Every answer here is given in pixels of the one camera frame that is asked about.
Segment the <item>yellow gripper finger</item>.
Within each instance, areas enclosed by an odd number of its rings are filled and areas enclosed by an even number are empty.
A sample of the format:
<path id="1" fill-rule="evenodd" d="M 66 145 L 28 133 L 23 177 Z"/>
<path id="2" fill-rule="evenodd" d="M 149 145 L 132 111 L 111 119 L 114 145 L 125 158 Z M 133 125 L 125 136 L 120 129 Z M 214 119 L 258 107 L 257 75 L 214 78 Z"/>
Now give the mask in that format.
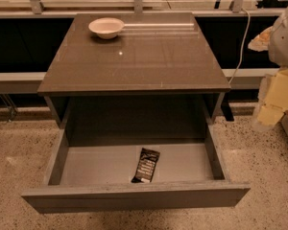
<path id="1" fill-rule="evenodd" d="M 252 128 L 258 132 L 266 132 L 275 127 L 284 113 L 265 105 L 258 105 L 252 115 Z"/>
<path id="2" fill-rule="evenodd" d="M 256 52 L 267 51 L 270 44 L 270 35 L 273 30 L 273 27 L 269 27 L 258 34 L 251 42 L 248 44 L 250 50 Z"/>

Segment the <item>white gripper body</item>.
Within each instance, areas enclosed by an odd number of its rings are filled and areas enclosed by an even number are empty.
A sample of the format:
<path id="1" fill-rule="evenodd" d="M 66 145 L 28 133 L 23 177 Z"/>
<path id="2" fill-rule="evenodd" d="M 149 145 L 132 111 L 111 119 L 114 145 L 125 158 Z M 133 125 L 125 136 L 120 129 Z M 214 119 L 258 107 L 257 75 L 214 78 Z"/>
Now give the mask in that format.
<path id="1" fill-rule="evenodd" d="M 288 68 L 267 76 L 267 90 L 262 110 L 285 112 L 288 110 Z"/>

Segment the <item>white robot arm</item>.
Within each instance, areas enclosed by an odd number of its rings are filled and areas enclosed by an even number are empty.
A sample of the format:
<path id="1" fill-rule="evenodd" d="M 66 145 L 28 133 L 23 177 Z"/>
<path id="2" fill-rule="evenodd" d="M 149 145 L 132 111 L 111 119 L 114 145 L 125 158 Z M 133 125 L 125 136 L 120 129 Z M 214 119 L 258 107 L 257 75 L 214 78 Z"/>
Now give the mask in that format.
<path id="1" fill-rule="evenodd" d="M 267 75 L 261 81 L 252 116 L 252 128 L 264 132 L 272 129 L 288 110 L 288 7 L 272 27 L 251 40 L 248 48 L 267 51 L 269 60 L 279 66 L 273 76 Z"/>

